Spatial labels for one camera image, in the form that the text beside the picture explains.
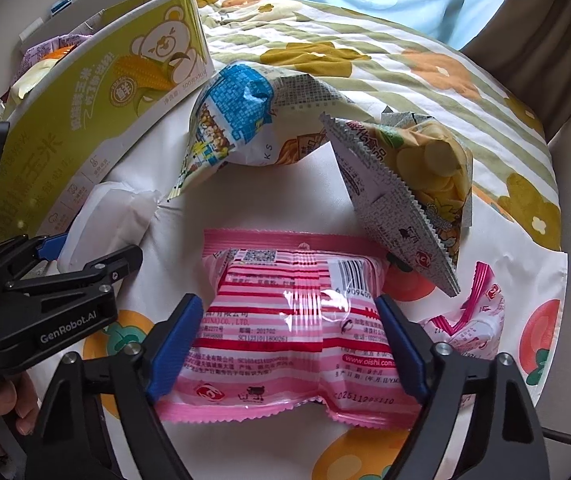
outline bed sheet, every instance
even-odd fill
[[[323,79],[372,117],[386,106],[434,116],[472,151],[477,188],[539,245],[560,250],[558,190],[541,122],[463,54],[411,28],[327,4],[197,4],[215,68],[236,60],[284,66]]]
[[[534,115],[460,54],[385,20],[296,0],[198,2],[218,68],[242,59],[310,72],[374,118],[386,105],[432,114],[470,146],[473,225],[459,256],[462,296],[469,293],[476,261],[488,263],[506,301],[500,350],[518,357],[536,402],[559,334],[567,258],[558,250],[556,186]],[[181,170],[195,99],[190,95],[163,117],[107,180],[166,195]],[[329,144],[290,166],[228,165],[177,199],[161,201],[140,244],[142,267],[120,290],[121,328],[144,338],[188,292],[209,304],[213,291],[201,265],[204,228],[363,235]],[[434,301],[400,304],[410,319],[420,320],[450,311],[449,301],[463,300],[444,297],[437,308]],[[92,337],[73,349],[85,358],[112,352]],[[61,355],[33,370],[41,395]],[[135,480],[114,400],[104,396],[103,404],[121,469]],[[467,408],[459,415],[439,479],[450,478],[469,416]],[[380,479],[407,436],[334,422],[318,404],[243,423],[165,427],[197,480]]]
[[[115,167],[108,180],[134,189],[168,192],[181,161],[176,157],[187,144],[187,125],[196,95],[174,108]],[[554,352],[565,295],[566,258],[533,243],[515,222],[506,221],[478,195],[473,202],[473,226],[461,246],[459,273],[463,296],[472,282],[477,260],[488,262],[506,300],[501,350],[517,355],[524,327],[533,310],[546,300],[554,315],[550,354]],[[201,265],[204,228],[253,228],[363,235],[347,195],[330,145],[291,166],[250,168],[227,166],[201,186],[171,203],[161,202],[140,246],[144,261],[138,274],[121,287],[118,306],[121,327],[149,332],[154,322],[168,317],[183,294],[199,294],[205,304],[213,291]],[[513,248],[501,252],[501,247]],[[542,282],[541,275],[547,277]],[[537,281],[537,288],[531,283]],[[400,303],[414,320],[451,310],[452,303],[430,310],[420,301]],[[533,316],[535,321],[541,316]],[[73,347],[85,358],[110,354],[88,338]],[[62,353],[32,372],[42,395]],[[536,400],[549,370],[542,367]],[[125,444],[113,399],[104,397],[106,420],[126,478],[138,473]],[[470,410],[462,410],[439,479],[450,478],[462,446]],[[332,421],[318,404],[307,404],[280,415],[243,423],[168,424],[166,430],[191,474],[231,480],[374,480],[393,462],[405,440],[404,431],[366,430]]]

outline pink snack bag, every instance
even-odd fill
[[[339,235],[207,230],[203,261],[216,297],[156,404],[162,420],[245,420],[316,400],[334,420],[411,428],[421,407],[401,387],[374,304],[385,250]],[[422,324],[435,341],[493,357],[503,298],[489,266],[477,264],[462,310]]]

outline curtain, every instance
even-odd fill
[[[547,140],[571,116],[571,0],[505,0],[462,53],[533,109]]]

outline white plastic bag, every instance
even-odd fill
[[[57,260],[59,272],[81,270],[101,256],[138,245],[160,197],[159,191],[137,191],[121,182],[96,186],[72,222]]]

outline blue gripper pad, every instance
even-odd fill
[[[36,251],[38,257],[41,260],[48,260],[49,262],[56,260],[60,255],[63,245],[65,245],[65,240],[67,239],[67,233],[46,238],[41,247]]]
[[[428,345],[431,346],[429,336],[424,332],[421,326],[409,322],[398,306],[393,303],[393,300],[379,296],[379,298],[374,300],[374,303],[376,303],[376,307],[379,310],[379,317],[381,318],[385,335],[388,338],[388,344],[392,350],[392,356],[394,357],[394,362],[399,373],[401,386],[403,386],[403,390],[406,394],[414,397],[420,404],[423,404],[430,393],[425,379],[427,372],[425,355],[422,356],[415,346],[415,342],[412,339],[412,336],[415,334],[406,332],[404,324],[407,328],[415,326],[421,330],[422,334],[417,333],[421,338],[419,344],[429,341]],[[397,319],[397,317],[400,316],[403,316],[403,320]]]
[[[145,338],[148,343],[150,336],[154,340],[156,332],[167,331],[167,335],[158,342],[152,359],[149,361],[150,383],[146,393],[150,402],[157,402],[162,396],[169,394],[176,381],[190,346],[196,338],[203,319],[203,304],[201,298],[193,294],[186,294],[181,303],[175,308],[167,321],[157,323],[150,335]]]

